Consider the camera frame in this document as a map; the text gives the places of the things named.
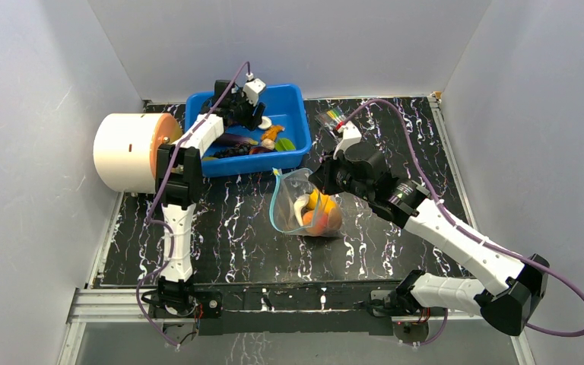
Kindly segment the white oyster mushroom toy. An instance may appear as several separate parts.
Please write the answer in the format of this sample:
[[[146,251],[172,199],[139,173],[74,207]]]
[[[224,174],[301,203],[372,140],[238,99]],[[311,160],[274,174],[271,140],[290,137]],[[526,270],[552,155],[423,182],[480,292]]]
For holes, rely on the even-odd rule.
[[[272,121],[267,116],[263,116],[261,118],[261,123],[259,124],[258,128],[261,130],[267,130],[272,127]]]

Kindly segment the yellow bell pepper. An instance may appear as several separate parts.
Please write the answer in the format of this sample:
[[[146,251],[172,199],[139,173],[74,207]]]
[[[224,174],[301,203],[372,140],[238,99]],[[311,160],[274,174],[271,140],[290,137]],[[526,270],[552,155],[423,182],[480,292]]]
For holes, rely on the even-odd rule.
[[[337,204],[330,195],[322,194],[318,189],[314,189],[309,194],[306,209],[311,211],[320,210],[325,214],[329,214],[335,208],[337,208]]]

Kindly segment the black grape bunch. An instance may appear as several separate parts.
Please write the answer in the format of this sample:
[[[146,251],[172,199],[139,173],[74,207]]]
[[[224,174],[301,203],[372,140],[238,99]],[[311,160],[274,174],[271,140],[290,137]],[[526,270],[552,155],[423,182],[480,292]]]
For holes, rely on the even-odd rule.
[[[222,151],[215,152],[212,157],[216,159],[224,159],[230,157],[240,157],[245,156],[250,153],[253,145],[248,143],[237,144],[232,147],[228,147]]]

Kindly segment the white garlic mushroom toy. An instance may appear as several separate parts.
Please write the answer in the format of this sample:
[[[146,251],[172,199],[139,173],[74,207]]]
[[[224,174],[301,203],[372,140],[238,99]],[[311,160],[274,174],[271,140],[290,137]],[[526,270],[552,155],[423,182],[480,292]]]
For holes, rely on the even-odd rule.
[[[303,210],[306,208],[308,202],[309,194],[302,194],[295,200],[293,204],[294,217],[296,218],[300,227],[305,225],[303,222]]]

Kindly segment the clear zip top bag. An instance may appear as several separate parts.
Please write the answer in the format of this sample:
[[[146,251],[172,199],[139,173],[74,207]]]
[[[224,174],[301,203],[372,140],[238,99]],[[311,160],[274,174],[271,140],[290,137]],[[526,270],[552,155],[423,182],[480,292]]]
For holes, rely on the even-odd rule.
[[[272,170],[275,190],[269,219],[273,228],[286,235],[335,237],[342,233],[344,217],[335,198],[321,193],[310,181],[311,170],[284,173]]]

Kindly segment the round white brown slice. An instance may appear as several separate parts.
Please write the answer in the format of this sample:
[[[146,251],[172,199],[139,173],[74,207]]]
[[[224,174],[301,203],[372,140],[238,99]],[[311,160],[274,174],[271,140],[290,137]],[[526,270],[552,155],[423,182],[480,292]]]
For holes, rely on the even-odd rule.
[[[326,230],[338,231],[343,224],[343,216],[339,207],[333,207],[327,214]]]

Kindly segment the orange peach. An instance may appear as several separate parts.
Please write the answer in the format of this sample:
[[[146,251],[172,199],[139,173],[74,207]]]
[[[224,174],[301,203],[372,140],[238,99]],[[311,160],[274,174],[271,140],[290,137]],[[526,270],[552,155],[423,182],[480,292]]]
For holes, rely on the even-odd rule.
[[[310,236],[321,236],[328,231],[328,215],[323,211],[306,211],[302,216],[305,231]]]

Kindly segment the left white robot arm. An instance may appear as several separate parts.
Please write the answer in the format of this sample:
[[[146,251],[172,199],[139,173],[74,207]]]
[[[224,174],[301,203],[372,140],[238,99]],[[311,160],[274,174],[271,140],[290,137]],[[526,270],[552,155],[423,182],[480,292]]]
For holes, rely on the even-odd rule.
[[[215,83],[212,105],[198,114],[182,137],[157,150],[156,195],[150,210],[160,208],[163,227],[163,264],[153,276],[157,289],[145,302],[172,316],[190,316],[199,303],[193,293],[192,221],[202,193],[202,158],[229,125],[250,131],[262,122],[260,101],[266,84],[249,77],[242,86],[233,81]]]

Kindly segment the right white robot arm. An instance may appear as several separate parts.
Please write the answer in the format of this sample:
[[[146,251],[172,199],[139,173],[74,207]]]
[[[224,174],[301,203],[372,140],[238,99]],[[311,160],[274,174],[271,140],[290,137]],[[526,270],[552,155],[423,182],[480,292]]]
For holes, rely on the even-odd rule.
[[[366,200],[378,217],[425,239],[471,272],[471,279],[461,279],[413,270],[393,295],[408,315],[425,307],[455,309],[517,336],[545,294],[546,259],[534,254],[523,263],[491,250],[487,239],[468,237],[470,226],[441,212],[419,183],[393,175],[382,153],[364,143],[323,156],[309,181],[325,195],[346,192]]]

